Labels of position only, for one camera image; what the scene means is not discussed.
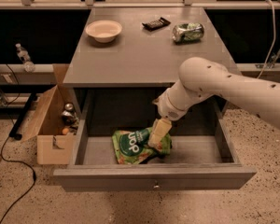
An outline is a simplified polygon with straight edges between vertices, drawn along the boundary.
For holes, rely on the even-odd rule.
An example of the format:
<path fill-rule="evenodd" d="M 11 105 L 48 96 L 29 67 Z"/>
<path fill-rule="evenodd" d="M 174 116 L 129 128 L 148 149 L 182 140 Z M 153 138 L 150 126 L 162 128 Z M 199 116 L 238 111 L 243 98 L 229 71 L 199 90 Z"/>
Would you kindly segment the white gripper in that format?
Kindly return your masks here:
<path fill-rule="evenodd" d="M 172 128 L 171 121 L 177 121 L 184 117 L 189 108 L 193 106 L 192 100 L 187 95 L 182 95 L 177 90 L 168 88 L 163 94 L 153 101 L 157 106 L 161 119 L 155 119 L 152 131 L 149 135 L 148 145 L 156 147 L 162 138 Z"/>

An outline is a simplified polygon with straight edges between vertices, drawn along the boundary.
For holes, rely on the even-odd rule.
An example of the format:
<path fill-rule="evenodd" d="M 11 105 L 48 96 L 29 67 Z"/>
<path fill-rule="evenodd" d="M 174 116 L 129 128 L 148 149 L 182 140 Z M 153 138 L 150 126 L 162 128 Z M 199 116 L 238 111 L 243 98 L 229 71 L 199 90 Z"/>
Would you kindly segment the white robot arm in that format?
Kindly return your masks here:
<path fill-rule="evenodd" d="M 222 64 L 192 57 L 180 65 L 177 82 L 154 101 L 161 117 L 153 123 L 148 145 L 156 147 L 174 121 L 213 95 L 280 130 L 280 83 L 235 75 Z"/>

